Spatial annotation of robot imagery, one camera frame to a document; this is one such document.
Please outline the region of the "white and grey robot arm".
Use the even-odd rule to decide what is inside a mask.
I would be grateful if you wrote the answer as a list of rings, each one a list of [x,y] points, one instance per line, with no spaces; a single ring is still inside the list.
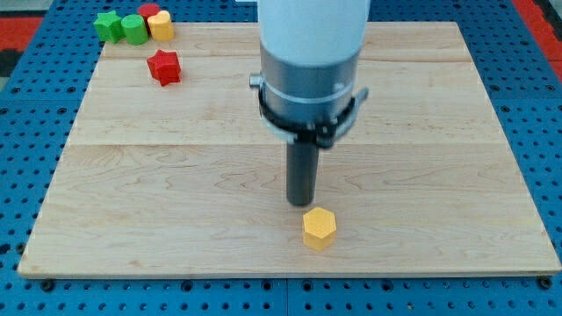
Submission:
[[[267,127],[289,144],[330,148],[368,91],[353,92],[370,0],[259,0],[258,90]]]

